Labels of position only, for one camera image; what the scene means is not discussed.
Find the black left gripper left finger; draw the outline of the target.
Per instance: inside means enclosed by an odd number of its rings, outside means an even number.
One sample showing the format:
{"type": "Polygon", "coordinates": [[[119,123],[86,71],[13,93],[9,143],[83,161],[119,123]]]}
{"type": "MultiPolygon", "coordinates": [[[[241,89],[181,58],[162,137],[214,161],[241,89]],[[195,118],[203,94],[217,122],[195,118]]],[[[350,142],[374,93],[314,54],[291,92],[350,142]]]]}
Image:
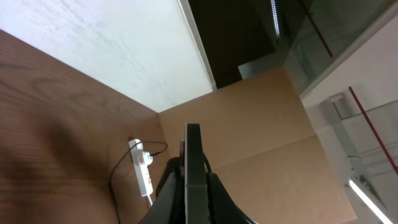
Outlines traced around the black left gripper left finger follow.
{"type": "Polygon", "coordinates": [[[184,191],[180,159],[171,158],[156,188],[156,200],[139,224],[185,224],[184,191]]]}

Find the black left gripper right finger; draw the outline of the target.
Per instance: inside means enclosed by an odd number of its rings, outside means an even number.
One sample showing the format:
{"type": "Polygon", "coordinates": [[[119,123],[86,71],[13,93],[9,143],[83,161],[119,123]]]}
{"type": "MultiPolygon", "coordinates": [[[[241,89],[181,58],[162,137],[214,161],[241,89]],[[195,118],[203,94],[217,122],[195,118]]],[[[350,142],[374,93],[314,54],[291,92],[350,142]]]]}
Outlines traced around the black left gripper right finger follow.
{"type": "Polygon", "coordinates": [[[206,174],[211,224],[255,224],[232,200],[218,176],[206,174]]]}

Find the white power strip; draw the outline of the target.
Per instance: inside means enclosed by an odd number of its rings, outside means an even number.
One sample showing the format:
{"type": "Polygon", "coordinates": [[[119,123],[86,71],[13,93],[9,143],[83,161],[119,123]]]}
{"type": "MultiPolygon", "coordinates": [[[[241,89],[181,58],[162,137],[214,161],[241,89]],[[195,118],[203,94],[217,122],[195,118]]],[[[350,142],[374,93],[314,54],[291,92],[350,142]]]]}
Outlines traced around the white power strip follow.
{"type": "Polygon", "coordinates": [[[137,183],[139,185],[140,194],[142,197],[146,197],[153,193],[152,181],[149,175],[149,170],[146,165],[134,164],[136,172],[137,183]]]}

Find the brown cardboard panel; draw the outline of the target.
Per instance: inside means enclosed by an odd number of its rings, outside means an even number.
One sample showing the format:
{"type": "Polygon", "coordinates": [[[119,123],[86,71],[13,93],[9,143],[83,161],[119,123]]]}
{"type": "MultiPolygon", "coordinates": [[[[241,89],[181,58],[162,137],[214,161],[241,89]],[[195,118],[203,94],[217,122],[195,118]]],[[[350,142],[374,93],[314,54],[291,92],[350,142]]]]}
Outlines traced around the brown cardboard panel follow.
{"type": "Polygon", "coordinates": [[[198,123],[204,152],[237,206],[259,223],[356,219],[282,67],[160,113],[169,153],[198,123]]]}

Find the white USB wall charger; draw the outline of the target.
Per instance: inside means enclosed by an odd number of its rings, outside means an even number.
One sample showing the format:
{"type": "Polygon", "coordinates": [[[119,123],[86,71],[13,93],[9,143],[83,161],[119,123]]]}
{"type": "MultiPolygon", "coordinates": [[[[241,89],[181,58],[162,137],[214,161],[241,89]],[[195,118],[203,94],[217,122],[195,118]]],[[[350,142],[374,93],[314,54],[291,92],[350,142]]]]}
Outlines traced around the white USB wall charger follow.
{"type": "Polygon", "coordinates": [[[151,154],[144,150],[143,142],[139,139],[133,139],[129,142],[130,155],[134,165],[149,166],[153,162],[151,154]]]}

